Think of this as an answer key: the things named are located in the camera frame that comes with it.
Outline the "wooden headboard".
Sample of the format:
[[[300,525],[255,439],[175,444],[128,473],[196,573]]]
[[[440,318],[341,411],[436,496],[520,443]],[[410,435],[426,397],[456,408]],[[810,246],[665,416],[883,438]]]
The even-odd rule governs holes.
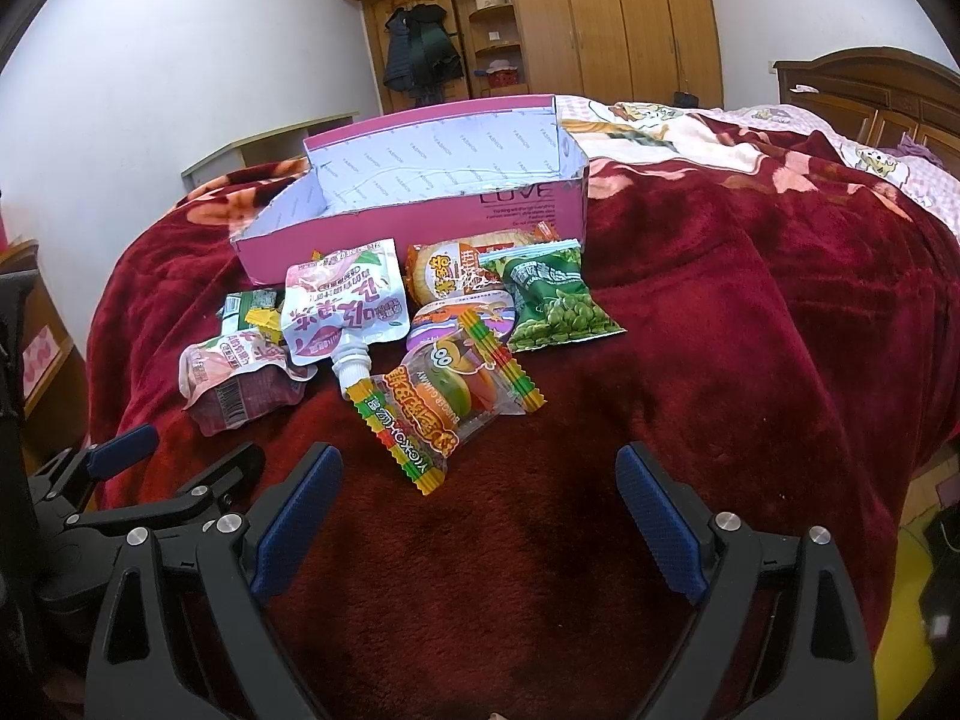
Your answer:
[[[893,148],[908,135],[958,176],[958,73],[895,47],[856,47],[775,64],[782,104],[804,107],[844,137]]]

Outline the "low white shelf unit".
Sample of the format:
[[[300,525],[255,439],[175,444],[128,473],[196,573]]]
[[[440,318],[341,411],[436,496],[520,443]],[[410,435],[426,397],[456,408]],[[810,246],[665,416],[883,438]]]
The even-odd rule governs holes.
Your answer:
[[[220,146],[212,153],[203,156],[201,160],[195,161],[192,166],[186,167],[181,172],[181,181],[185,190],[190,192],[226,172],[304,156],[306,151],[302,142],[306,138],[351,124],[355,117],[356,112],[324,115],[317,119],[274,128],[268,132],[247,135]]]

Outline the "burger gummy candy packet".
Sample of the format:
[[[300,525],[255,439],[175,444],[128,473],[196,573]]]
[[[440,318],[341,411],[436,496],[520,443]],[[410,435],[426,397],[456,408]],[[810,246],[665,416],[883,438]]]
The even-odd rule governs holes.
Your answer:
[[[547,403],[506,343],[475,310],[410,351],[397,367],[348,388],[345,398],[421,494],[446,481],[460,445],[500,416]]]

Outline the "pink checked cartoon bedsheet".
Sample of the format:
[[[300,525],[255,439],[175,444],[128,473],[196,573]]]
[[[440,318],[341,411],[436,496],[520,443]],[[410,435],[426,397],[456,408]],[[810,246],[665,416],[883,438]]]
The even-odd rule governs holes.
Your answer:
[[[615,103],[562,94],[556,110],[566,132],[599,171],[608,163],[651,166],[681,160],[750,174],[760,146],[781,138],[793,143],[817,137],[828,160],[866,174],[958,231],[958,179],[926,145],[903,133],[892,146],[867,146],[844,137],[817,114],[792,104],[743,109],[682,109],[659,103]]]

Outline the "dark red floral blanket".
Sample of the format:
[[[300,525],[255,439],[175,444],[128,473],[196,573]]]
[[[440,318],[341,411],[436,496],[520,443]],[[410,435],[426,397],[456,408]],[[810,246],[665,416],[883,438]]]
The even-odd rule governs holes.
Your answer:
[[[342,491],[269,611],[327,712],[630,715],[690,613],[615,486],[633,440],[750,527],[828,528],[880,640],[908,483],[958,422],[958,244],[939,218],[817,137],[764,143],[752,174],[602,166],[584,277],[625,331],[527,355],[544,408],[483,427],[422,496],[329,369],[228,433],[184,411],[179,356],[247,283],[229,223],[290,179],[229,177],[130,244],[89,330],[89,432],[160,431],[107,507],[164,499],[245,440],[267,481],[318,440],[340,450]]]

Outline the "red pot on shelf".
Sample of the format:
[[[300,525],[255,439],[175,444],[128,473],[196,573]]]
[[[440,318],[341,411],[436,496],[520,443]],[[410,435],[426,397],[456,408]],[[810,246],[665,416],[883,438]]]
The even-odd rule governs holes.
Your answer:
[[[488,67],[477,68],[475,76],[478,76],[488,89],[519,85],[519,68],[505,59],[493,60]]]

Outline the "green peas snack bag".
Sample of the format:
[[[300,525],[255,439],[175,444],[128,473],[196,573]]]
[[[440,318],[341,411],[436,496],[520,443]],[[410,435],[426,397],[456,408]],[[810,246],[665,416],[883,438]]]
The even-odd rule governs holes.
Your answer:
[[[625,329],[590,294],[578,239],[483,252],[480,265],[514,302],[513,353],[615,337]]]

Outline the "large peach jelly pouch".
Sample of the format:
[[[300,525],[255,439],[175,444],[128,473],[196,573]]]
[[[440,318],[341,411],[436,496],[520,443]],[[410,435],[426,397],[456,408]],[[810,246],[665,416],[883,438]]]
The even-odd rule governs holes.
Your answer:
[[[373,344],[409,334],[405,284],[392,239],[291,265],[281,333],[296,366],[328,359],[342,395],[371,377]]]

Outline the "small green snack bag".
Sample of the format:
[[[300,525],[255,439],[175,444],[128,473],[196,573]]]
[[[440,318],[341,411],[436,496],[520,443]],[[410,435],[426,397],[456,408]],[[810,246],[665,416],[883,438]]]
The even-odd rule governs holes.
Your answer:
[[[251,291],[236,291],[224,298],[218,317],[220,317],[220,332],[235,333],[247,330],[249,322],[245,316],[251,309],[277,309],[280,304],[280,291],[272,288],[251,289]]]

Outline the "rice cracker orange pack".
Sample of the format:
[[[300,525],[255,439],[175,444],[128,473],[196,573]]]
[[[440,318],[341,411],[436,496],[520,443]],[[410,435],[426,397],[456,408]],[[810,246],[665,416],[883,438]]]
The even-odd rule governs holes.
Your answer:
[[[555,227],[542,221],[531,227],[510,227],[434,244],[412,244],[405,255],[405,286],[418,305],[483,293],[500,282],[483,268],[480,255],[558,239]]]

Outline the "wooden side cabinet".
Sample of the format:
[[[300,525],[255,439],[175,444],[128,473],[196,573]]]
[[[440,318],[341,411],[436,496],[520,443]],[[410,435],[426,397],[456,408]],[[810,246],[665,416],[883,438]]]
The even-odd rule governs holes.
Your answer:
[[[88,381],[82,351],[68,333],[43,277],[28,294],[23,320],[25,426],[21,444],[32,473],[88,437]]]

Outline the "pink cardboard box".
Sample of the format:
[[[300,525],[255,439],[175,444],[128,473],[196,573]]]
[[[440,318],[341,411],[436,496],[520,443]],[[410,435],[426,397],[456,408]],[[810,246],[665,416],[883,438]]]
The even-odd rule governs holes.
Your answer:
[[[308,171],[231,239],[249,280],[275,284],[316,252],[466,238],[544,221],[586,237],[589,160],[551,94],[420,107],[304,140]]]

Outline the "yellow candy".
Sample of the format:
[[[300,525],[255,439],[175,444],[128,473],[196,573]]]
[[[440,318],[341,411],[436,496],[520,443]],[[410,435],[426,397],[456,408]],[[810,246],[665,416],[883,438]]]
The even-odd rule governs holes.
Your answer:
[[[268,307],[251,307],[244,316],[249,327],[257,328],[270,343],[283,344],[283,330],[280,327],[280,312]]]

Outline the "dark hanging coats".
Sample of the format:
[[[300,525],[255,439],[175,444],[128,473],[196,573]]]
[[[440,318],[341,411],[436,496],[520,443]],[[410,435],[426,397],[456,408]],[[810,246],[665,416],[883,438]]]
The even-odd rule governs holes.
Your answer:
[[[446,86],[460,82],[464,62],[444,26],[448,12],[441,5],[398,8],[386,21],[389,33],[382,84],[405,94],[415,107],[446,101]]]

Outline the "small peach jelly pouch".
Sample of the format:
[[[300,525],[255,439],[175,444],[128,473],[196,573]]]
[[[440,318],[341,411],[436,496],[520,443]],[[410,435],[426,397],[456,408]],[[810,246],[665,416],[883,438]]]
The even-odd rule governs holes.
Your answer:
[[[296,366],[281,344],[247,328],[189,344],[179,356],[178,385],[184,411],[212,437],[298,405],[316,374],[314,364]]]

